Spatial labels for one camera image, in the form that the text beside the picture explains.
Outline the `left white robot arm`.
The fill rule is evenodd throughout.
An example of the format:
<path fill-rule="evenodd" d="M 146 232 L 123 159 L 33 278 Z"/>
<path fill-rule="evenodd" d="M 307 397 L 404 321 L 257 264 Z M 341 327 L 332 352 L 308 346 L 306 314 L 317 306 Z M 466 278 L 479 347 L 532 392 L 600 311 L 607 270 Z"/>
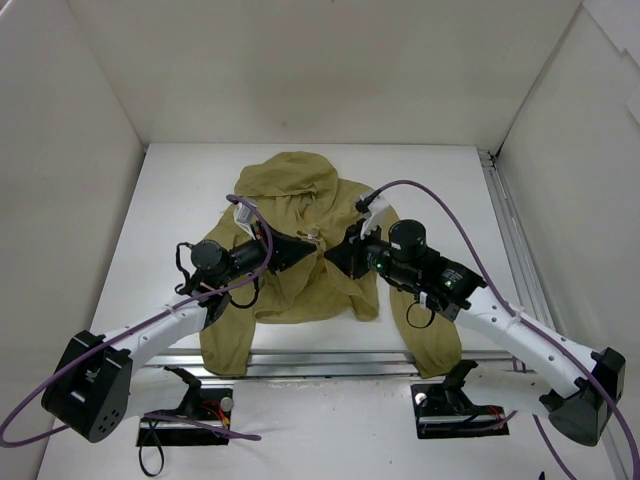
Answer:
<path fill-rule="evenodd" d="M 217 321 L 231 303 L 230 285 L 281 273 L 312 255 L 315 245 L 254 224 L 252 239 L 230 250 L 214 240 L 189 245 L 195 270 L 155 317 L 102 335 L 76 334 L 45 388 L 41 405 L 91 443 L 130 417 L 193 420 L 201 382 L 179 367 L 148 362 L 177 341 Z"/>

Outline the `olive green hooded jacket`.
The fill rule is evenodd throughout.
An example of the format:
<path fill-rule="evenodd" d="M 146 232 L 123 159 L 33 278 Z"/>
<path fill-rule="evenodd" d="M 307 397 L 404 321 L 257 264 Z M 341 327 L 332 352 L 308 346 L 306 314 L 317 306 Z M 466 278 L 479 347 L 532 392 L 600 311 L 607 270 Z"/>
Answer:
<path fill-rule="evenodd" d="M 284 273 L 260 277 L 257 303 L 248 309 L 229 306 L 212 326 L 199 335 L 206 369 L 215 373 L 244 374 L 256 324 L 300 324 L 326 321 L 351 310 L 360 322 L 379 314 L 378 277 L 369 272 L 351 280 L 324 258 L 337 246 L 348 226 L 358 219 L 356 199 L 372 187 L 339 177 L 329 160 L 316 153 L 281 152 L 261 164 L 246 166 L 234 193 L 247 197 L 271 227 L 292 235 L 317 232 L 315 253 Z M 205 236 L 231 249 L 249 240 L 227 208 Z M 409 293 L 390 287 L 391 311 L 399 334 L 414 357 L 420 376 L 448 373 L 461 359 L 462 346 L 454 324 L 436 314 L 428 328 L 406 321 L 413 302 Z"/>

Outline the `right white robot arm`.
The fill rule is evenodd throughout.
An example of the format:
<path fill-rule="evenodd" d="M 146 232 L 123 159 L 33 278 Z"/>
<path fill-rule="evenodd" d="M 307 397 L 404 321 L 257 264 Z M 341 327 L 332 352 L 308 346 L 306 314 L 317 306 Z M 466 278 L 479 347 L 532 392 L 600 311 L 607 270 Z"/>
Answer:
<path fill-rule="evenodd" d="M 354 224 L 325 257 L 352 279 L 376 272 L 422 308 L 484 335 L 522 360 L 538 380 L 525 386 L 512 374 L 500 374 L 500 390 L 521 408 L 546 415 L 566 438 L 597 445 L 622 396 L 626 359 L 618 351 L 576 343 L 501 303 L 483 277 L 428 247 L 426 229 L 416 220 L 394 223 L 386 240 L 379 229 L 363 235 L 360 224 Z"/>

